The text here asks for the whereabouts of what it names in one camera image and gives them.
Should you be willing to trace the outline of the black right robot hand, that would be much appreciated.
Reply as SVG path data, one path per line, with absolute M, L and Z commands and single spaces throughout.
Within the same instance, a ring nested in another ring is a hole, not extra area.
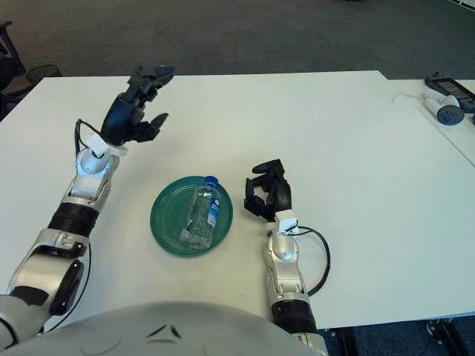
M 285 170 L 279 159 L 256 165 L 252 169 L 257 176 L 246 179 L 244 208 L 267 222 L 275 221 L 275 214 L 292 209 L 292 195 Z

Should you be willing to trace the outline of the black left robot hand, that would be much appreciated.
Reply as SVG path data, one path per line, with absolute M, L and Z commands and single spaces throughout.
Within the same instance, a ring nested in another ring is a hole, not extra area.
M 112 103 L 102 123 L 100 135 L 110 145 L 122 146 L 127 142 L 148 142 L 155 139 L 168 118 L 167 113 L 156 116 L 150 122 L 143 120 L 146 102 L 152 102 L 160 88 L 175 75 L 175 68 L 159 66 L 154 73 L 145 75 L 137 67 L 129 77 L 128 89 L 120 93 Z

